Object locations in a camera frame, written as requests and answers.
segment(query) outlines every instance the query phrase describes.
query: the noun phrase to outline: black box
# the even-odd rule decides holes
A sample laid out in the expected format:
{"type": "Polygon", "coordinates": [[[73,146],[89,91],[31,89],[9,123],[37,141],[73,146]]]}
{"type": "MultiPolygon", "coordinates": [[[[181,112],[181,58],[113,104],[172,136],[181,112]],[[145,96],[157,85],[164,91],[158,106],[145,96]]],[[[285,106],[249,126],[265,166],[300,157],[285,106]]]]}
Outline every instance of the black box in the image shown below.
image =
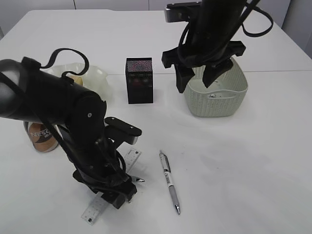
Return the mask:
{"type": "Polygon", "coordinates": [[[127,58],[128,103],[153,103],[152,58],[127,58]]]}

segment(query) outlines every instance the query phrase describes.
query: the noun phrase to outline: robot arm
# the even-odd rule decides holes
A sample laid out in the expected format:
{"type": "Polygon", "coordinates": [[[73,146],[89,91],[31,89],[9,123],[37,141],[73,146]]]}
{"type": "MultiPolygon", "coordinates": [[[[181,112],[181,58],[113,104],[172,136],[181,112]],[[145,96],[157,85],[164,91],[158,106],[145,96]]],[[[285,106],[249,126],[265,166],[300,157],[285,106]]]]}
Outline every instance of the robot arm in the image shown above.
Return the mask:
{"type": "Polygon", "coordinates": [[[243,26],[247,36],[260,37],[272,29],[273,19],[256,7],[259,2],[260,0],[252,0],[249,4],[247,0],[203,0],[167,5],[167,22],[188,22],[178,47],[163,52],[162,55],[165,68],[172,65],[175,67],[176,86],[180,93],[184,92],[187,83],[195,75],[193,67],[206,66],[203,83],[207,88],[232,68],[231,56],[242,56],[246,47],[241,41],[230,40],[252,10],[265,15],[272,25],[259,34],[248,33],[243,26]]]}
{"type": "MultiPolygon", "coordinates": [[[[116,150],[122,142],[134,144],[141,130],[117,118],[108,117],[106,102],[99,95],[66,76],[50,75],[40,68],[51,67],[56,50],[47,66],[24,58],[21,63],[0,61],[0,117],[45,124],[76,167],[74,178],[119,208],[137,192],[125,173],[125,163],[116,150]],[[52,127],[57,124],[62,137],[52,127]]],[[[85,60],[83,75],[89,66],[85,60]]]]}

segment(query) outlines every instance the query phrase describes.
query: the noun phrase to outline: ruler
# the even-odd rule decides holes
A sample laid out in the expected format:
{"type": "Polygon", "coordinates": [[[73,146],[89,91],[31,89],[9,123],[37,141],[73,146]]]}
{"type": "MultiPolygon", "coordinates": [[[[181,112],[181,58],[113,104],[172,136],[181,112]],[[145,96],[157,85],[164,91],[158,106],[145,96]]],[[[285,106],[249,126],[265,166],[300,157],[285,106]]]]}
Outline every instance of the ruler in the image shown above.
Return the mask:
{"type": "MultiPolygon", "coordinates": [[[[137,161],[138,157],[141,155],[141,151],[131,148],[123,159],[126,163],[126,173],[129,173],[133,168],[133,165],[137,161]]],[[[88,208],[83,212],[81,218],[84,219],[90,225],[95,224],[98,216],[104,212],[104,210],[110,205],[101,196],[103,193],[98,192],[96,197],[93,199],[88,208]]]]}

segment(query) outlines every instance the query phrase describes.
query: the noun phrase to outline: woven basket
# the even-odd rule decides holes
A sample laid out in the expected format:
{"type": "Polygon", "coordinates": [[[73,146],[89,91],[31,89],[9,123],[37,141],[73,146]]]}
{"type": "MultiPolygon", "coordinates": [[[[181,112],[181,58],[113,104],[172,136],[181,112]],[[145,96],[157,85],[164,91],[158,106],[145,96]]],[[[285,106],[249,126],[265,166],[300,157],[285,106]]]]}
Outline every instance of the woven basket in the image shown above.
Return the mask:
{"type": "Polygon", "coordinates": [[[205,66],[193,68],[195,76],[188,83],[184,96],[193,115],[199,117],[225,117],[233,115],[248,90],[245,75],[237,62],[222,74],[209,88],[202,82],[205,66]]]}

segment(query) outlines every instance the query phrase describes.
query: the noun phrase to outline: white bowl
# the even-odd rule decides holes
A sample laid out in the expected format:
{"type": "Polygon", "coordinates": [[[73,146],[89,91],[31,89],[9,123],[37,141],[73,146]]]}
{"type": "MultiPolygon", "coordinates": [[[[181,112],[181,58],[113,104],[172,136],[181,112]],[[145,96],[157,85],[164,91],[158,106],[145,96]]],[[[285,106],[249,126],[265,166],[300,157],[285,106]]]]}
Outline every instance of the white bowl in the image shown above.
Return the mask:
{"type": "MultiPolygon", "coordinates": [[[[65,71],[73,71],[79,73],[84,68],[83,63],[71,63],[65,65],[53,66],[46,70],[47,73],[60,77],[65,71]]],[[[106,72],[98,68],[97,66],[90,66],[89,70],[81,76],[83,86],[96,92],[103,101],[109,102],[112,97],[112,90],[109,86],[106,77],[106,72]]]]}

